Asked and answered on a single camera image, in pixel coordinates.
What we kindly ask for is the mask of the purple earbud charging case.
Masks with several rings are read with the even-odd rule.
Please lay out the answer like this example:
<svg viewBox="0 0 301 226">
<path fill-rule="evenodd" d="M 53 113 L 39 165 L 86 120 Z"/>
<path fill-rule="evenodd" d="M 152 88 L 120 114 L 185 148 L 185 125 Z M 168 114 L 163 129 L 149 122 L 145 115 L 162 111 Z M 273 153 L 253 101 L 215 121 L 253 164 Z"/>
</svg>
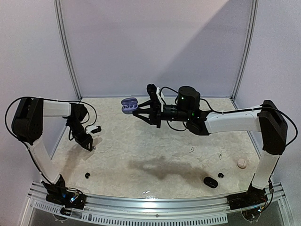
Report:
<svg viewBox="0 0 301 226">
<path fill-rule="evenodd" d="M 122 113 L 132 114 L 135 110 L 138 109 L 138 100 L 135 97 L 128 97 L 121 101 L 122 104 Z"/>
</svg>

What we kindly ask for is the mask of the black oval charging case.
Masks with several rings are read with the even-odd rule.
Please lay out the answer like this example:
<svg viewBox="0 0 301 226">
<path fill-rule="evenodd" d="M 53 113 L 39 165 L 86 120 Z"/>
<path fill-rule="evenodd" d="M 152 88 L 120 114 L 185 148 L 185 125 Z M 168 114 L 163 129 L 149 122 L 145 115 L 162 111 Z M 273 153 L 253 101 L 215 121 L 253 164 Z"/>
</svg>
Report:
<svg viewBox="0 0 301 226">
<path fill-rule="evenodd" d="M 203 180 L 204 184 L 210 188 L 215 189 L 218 186 L 218 182 L 212 177 L 205 177 Z"/>
</svg>

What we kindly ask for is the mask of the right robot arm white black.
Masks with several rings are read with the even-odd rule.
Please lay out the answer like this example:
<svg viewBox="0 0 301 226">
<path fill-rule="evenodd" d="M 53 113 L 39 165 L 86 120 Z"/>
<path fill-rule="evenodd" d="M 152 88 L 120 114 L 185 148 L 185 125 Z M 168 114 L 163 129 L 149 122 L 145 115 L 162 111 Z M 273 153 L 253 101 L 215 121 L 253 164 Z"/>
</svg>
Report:
<svg viewBox="0 0 301 226">
<path fill-rule="evenodd" d="M 147 86 L 150 99 L 139 104 L 132 98 L 129 109 L 132 114 L 149 125 L 160 128 L 162 121 L 181 121 L 189 132 L 198 136 L 209 136 L 219 132 L 260 132 L 263 154 L 251 181 L 251 189 L 244 193 L 243 201 L 254 205 L 261 198 L 261 191 L 270 179 L 278 159 L 286 148 L 288 125 L 284 115 L 270 100 L 248 109 L 218 112 L 200 109 L 201 95 L 193 87 L 182 86 L 177 92 L 175 105 L 168 105 L 162 90 L 154 84 Z"/>
</svg>

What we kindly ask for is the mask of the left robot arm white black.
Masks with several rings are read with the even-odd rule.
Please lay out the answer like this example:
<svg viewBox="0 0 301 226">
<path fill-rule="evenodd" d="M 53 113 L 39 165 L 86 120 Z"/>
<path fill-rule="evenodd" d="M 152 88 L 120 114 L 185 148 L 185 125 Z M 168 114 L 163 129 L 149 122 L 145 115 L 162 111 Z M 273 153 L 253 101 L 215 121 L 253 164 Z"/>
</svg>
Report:
<svg viewBox="0 0 301 226">
<path fill-rule="evenodd" d="M 43 177 L 43 182 L 55 185 L 61 178 L 52 163 L 43 142 L 43 125 L 46 117 L 66 119 L 66 126 L 71 135 L 82 148 L 92 151 L 93 138 L 82 121 L 88 114 L 87 108 L 80 102 L 59 101 L 38 97 L 21 97 L 11 124 L 12 135 L 21 142 Z"/>
</svg>

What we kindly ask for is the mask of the pink round charging case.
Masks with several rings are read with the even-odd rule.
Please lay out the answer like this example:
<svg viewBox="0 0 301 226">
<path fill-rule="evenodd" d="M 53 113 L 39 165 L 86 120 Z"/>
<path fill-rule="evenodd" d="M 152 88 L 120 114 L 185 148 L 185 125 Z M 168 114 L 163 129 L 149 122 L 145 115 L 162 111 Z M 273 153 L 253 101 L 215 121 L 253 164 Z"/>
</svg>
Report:
<svg viewBox="0 0 301 226">
<path fill-rule="evenodd" d="M 246 166 L 247 166 L 247 161 L 243 158 L 240 158 L 238 159 L 237 161 L 237 166 L 240 168 L 240 169 L 245 169 Z"/>
</svg>

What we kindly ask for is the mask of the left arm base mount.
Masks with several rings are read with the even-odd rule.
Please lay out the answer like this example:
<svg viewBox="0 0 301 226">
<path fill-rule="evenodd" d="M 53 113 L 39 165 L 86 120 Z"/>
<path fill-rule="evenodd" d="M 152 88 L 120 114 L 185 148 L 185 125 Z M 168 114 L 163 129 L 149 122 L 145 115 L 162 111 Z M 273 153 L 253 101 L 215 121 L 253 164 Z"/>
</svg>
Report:
<svg viewBox="0 0 301 226">
<path fill-rule="evenodd" d="M 59 186 L 47 188 L 46 201 L 64 206 L 66 209 L 73 208 L 83 210 L 87 196 L 78 189 L 69 189 Z"/>
</svg>

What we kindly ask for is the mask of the right aluminium corner post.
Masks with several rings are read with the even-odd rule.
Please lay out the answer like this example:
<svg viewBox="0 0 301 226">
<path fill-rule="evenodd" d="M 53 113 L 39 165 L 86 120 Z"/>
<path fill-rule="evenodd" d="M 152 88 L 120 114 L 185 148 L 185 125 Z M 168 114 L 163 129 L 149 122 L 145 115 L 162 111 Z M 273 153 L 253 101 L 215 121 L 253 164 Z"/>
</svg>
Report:
<svg viewBox="0 0 301 226">
<path fill-rule="evenodd" d="M 243 55 L 242 59 L 240 62 L 239 66 L 239 71 L 238 71 L 238 76 L 231 94 L 231 100 L 235 101 L 236 97 L 238 96 L 240 84 L 243 79 L 243 74 L 246 68 L 247 64 L 247 59 L 249 56 L 250 52 L 250 47 L 251 47 L 251 42 L 253 38 L 253 32 L 254 32 L 254 27 L 256 23 L 256 15 L 257 15 L 257 8 L 258 8 L 258 0 L 253 0 L 250 8 L 250 16 L 247 24 L 247 31 L 246 31 L 246 38 L 245 38 L 245 43 L 244 43 L 244 48 L 243 48 Z"/>
</svg>

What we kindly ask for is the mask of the aluminium corner post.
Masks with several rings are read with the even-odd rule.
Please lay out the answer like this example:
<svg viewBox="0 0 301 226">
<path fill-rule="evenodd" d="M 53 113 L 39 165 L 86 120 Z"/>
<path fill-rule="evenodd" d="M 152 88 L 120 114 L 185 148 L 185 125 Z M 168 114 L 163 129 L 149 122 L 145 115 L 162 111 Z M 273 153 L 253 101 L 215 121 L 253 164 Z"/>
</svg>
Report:
<svg viewBox="0 0 301 226">
<path fill-rule="evenodd" d="M 240 62 L 239 66 L 239 71 L 238 71 L 238 76 L 231 94 L 231 100 L 235 101 L 236 97 L 238 96 L 240 84 L 243 79 L 243 74 L 246 68 L 247 64 L 247 59 L 249 56 L 250 52 L 250 47 L 251 47 L 251 42 L 253 38 L 253 32 L 254 32 L 254 27 L 256 23 L 256 15 L 257 15 L 257 8 L 258 8 L 258 0 L 253 0 L 250 8 L 250 16 L 247 24 L 247 31 L 246 31 L 246 38 L 245 38 L 245 43 L 244 43 L 244 48 L 243 48 L 243 55 L 242 59 Z"/>
<path fill-rule="evenodd" d="M 69 77 L 71 80 L 71 84 L 74 89 L 76 98 L 78 100 L 81 100 L 82 94 L 80 91 L 79 82 L 76 77 L 75 69 L 73 66 L 70 47 L 68 44 L 68 39 L 67 39 L 67 34 L 66 34 L 66 28 L 65 28 L 65 24 L 64 24 L 64 20 L 63 20 L 62 1 L 54 0 L 54 8 L 55 8 L 55 15 L 56 15 L 56 20 L 57 20 L 57 25 L 58 25 L 58 32 L 59 32 L 62 49 L 63 49 L 63 55 L 65 58 L 65 62 L 66 62 L 67 70 L 68 70 Z"/>
</svg>

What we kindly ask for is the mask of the left aluminium corner post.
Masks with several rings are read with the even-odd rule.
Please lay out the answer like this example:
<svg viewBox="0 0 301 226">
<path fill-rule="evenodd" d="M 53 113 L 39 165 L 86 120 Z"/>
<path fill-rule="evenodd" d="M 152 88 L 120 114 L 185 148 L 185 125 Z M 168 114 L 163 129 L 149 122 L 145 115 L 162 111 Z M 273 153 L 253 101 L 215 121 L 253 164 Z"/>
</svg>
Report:
<svg viewBox="0 0 301 226">
<path fill-rule="evenodd" d="M 62 1 L 54 0 L 54 8 L 55 8 L 55 15 L 56 15 L 56 20 L 57 20 L 57 25 L 58 25 L 58 32 L 59 32 L 62 49 L 63 49 L 63 55 L 65 58 L 65 62 L 66 62 L 67 70 L 68 70 L 69 77 L 71 80 L 71 84 L 74 89 L 76 98 L 78 100 L 81 100 L 82 94 L 80 91 L 79 82 L 76 77 L 75 69 L 73 66 L 70 47 L 68 44 L 68 39 L 67 39 L 67 34 L 66 34 L 66 28 L 65 28 L 65 24 L 64 24 L 64 20 L 63 20 Z"/>
</svg>

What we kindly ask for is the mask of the aluminium front rail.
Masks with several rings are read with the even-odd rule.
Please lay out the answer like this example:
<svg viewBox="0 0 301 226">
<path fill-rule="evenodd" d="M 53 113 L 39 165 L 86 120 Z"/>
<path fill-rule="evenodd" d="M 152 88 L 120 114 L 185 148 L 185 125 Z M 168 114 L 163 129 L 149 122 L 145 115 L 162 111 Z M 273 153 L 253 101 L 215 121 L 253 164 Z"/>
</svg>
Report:
<svg viewBox="0 0 301 226">
<path fill-rule="evenodd" d="M 232 210 L 226 195 L 188 199 L 121 198 L 88 194 L 83 210 L 61 215 L 61 206 L 46 201 L 46 190 L 33 183 L 23 226 L 291 226 L 286 197 L 274 185 L 270 206 L 246 220 L 247 209 Z"/>
</svg>

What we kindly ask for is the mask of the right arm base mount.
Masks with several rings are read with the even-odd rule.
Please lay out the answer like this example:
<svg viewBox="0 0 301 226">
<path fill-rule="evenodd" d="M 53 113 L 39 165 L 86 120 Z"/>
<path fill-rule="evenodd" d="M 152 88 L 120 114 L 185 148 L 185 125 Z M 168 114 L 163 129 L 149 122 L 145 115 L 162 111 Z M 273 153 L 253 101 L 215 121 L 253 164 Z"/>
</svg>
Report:
<svg viewBox="0 0 301 226">
<path fill-rule="evenodd" d="M 264 189 L 253 187 L 249 187 L 246 192 L 230 194 L 226 198 L 231 210 L 255 206 L 268 200 Z"/>
</svg>

